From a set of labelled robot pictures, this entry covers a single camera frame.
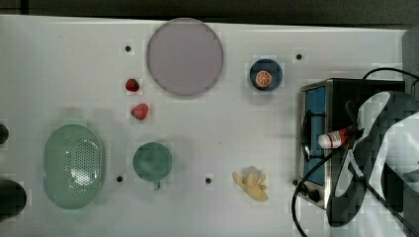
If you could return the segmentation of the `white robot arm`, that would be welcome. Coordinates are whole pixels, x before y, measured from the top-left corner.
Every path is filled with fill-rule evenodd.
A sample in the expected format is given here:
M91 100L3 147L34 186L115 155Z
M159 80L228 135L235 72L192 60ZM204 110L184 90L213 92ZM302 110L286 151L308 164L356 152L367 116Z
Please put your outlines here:
M418 103L402 92L380 92L356 108L345 105L353 122L336 182L326 205L328 222L341 227L360 211L371 192L413 235L413 227L388 200L382 180L391 171L403 186L418 191Z

